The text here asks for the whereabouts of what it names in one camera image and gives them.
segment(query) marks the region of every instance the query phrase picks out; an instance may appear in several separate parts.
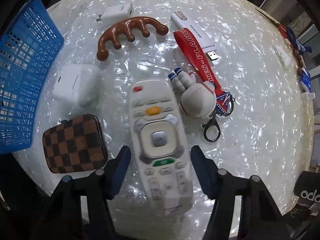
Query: red wrist strap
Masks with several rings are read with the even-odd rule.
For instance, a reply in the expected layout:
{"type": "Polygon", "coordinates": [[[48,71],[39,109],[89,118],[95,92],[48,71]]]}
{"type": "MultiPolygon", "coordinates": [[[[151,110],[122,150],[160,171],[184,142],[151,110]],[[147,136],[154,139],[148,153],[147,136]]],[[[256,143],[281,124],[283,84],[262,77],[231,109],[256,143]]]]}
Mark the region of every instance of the red wrist strap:
{"type": "Polygon", "coordinates": [[[215,77],[204,52],[192,32],[187,28],[184,28],[174,32],[173,36],[179,48],[197,71],[202,81],[210,81],[214,85],[214,92],[217,96],[216,107],[222,114],[226,114],[230,93],[221,90],[221,86],[215,77]]]}

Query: checkered pattern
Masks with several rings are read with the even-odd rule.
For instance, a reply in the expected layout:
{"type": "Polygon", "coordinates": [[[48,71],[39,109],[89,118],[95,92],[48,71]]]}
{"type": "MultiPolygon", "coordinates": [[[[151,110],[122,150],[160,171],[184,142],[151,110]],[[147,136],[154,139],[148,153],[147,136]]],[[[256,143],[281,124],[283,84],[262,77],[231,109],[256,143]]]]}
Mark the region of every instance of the checkered pattern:
{"type": "Polygon", "coordinates": [[[91,171],[108,160],[99,121],[91,114],[50,128],[44,132],[42,143],[52,173],[91,171]]]}

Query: blue plastic basket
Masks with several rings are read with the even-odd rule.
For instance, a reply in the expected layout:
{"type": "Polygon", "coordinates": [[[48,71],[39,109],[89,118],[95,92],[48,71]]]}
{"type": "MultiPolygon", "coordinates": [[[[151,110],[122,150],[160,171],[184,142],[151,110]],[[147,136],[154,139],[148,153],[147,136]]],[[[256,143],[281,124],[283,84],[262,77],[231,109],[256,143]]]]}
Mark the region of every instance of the blue plastic basket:
{"type": "Polygon", "coordinates": [[[31,146],[41,89],[63,41],[41,0],[29,0],[2,36],[0,154],[31,146]]]}

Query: green button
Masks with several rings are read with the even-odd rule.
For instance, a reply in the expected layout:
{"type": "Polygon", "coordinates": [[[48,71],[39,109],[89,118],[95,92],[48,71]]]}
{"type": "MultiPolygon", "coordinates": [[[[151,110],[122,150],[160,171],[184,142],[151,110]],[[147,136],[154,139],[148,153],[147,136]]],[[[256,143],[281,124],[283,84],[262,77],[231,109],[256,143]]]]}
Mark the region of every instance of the green button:
{"type": "Polygon", "coordinates": [[[162,165],[166,165],[166,164],[170,164],[170,163],[174,163],[174,159],[164,159],[164,160],[160,160],[160,161],[155,161],[153,166],[154,167],[162,166],[162,165]]]}

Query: table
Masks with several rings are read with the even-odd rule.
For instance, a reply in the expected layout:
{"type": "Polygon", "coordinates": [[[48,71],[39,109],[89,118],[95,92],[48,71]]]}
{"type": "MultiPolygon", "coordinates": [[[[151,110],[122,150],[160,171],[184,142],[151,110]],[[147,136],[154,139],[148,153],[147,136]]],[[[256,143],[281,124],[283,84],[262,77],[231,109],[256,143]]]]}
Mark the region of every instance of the table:
{"type": "MultiPolygon", "coordinates": [[[[92,113],[100,118],[109,157],[122,145],[132,147],[128,125],[128,92],[135,81],[166,78],[177,66],[187,68],[173,38],[170,22],[175,10],[191,15],[216,42],[220,59],[214,72],[225,91],[236,98],[234,112],[218,123],[222,135],[216,143],[202,136],[203,121],[184,117],[189,147],[200,145],[219,168],[233,175],[258,174],[281,212],[292,208],[297,176],[308,167],[313,143],[312,102],[302,104],[297,84],[297,63],[278,30],[246,0],[62,0],[48,9],[65,38],[62,51],[48,74],[36,113],[33,145],[14,155],[27,174],[48,194],[63,175],[52,174],[44,159],[41,136],[63,119],[92,113]],[[168,25],[165,37],[143,38],[134,32],[133,43],[121,38],[122,49],[110,43],[106,62],[96,59],[97,41],[105,26],[96,22],[106,6],[132,2],[134,16],[145,15],[168,25]],[[67,108],[53,100],[52,88],[66,63],[94,64],[103,70],[104,87],[97,106],[67,108]]],[[[73,173],[72,177],[89,172],[73,173]]],[[[159,218],[143,193],[134,158],[119,195],[109,202],[116,230],[144,239],[201,239],[214,201],[202,193],[193,171],[194,206],[184,215],[159,218]]],[[[231,234],[237,232],[240,198],[236,199],[231,234]]]]}

